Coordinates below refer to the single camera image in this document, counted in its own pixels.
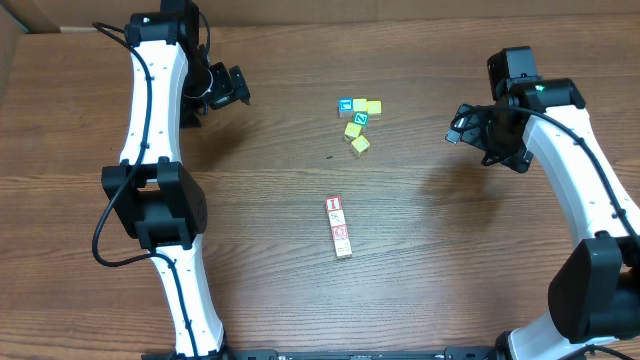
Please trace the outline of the red symbol wooden block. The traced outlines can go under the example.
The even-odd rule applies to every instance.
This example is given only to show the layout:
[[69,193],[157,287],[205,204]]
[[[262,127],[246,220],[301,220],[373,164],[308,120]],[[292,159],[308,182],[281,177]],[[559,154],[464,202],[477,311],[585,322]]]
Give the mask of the red symbol wooden block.
[[349,239],[349,232],[346,224],[332,226],[331,234],[334,241]]

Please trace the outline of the red letter wooden block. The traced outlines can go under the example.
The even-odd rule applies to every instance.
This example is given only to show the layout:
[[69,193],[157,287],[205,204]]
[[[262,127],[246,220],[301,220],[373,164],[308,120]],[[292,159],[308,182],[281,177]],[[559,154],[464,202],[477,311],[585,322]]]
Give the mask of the red letter wooden block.
[[333,211],[341,211],[342,210],[342,201],[339,195],[329,196],[325,199],[325,206],[327,212]]

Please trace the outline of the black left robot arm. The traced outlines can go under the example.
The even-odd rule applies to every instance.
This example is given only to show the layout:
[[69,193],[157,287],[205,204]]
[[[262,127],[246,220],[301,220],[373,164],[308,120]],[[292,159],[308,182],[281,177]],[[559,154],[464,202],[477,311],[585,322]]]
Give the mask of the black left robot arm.
[[150,260],[161,279],[175,329],[170,359],[232,359],[206,277],[204,190],[183,164],[180,132],[236,101],[250,102],[239,67],[211,63],[200,37],[206,16],[191,1],[164,1],[157,12],[135,13],[123,28],[95,28],[129,51],[129,128],[115,166],[103,168],[109,202],[92,239],[105,267]]

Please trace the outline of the white letter wooden block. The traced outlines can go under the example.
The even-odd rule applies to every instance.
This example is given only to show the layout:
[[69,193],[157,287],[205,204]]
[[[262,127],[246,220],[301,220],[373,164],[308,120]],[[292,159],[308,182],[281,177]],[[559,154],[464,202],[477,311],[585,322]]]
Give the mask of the white letter wooden block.
[[338,259],[349,258],[352,256],[351,242],[348,238],[336,239],[334,241],[334,248]]

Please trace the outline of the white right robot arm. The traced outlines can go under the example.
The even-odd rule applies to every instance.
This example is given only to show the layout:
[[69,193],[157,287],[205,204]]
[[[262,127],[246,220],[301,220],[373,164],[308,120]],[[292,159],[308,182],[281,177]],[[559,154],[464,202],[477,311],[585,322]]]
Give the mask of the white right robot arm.
[[494,104],[461,105],[446,140],[484,151],[483,165],[542,166],[561,206],[572,253],[551,281],[547,310],[500,335],[490,359],[572,359],[639,335],[639,207],[593,133],[569,79],[504,80]]

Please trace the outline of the plain cream wooden block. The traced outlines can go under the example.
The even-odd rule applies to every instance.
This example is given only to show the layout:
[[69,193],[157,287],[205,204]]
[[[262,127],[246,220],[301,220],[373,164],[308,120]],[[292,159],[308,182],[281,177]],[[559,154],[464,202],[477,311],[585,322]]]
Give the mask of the plain cream wooden block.
[[346,224],[345,215],[342,210],[329,211],[327,215],[331,227],[343,226]]

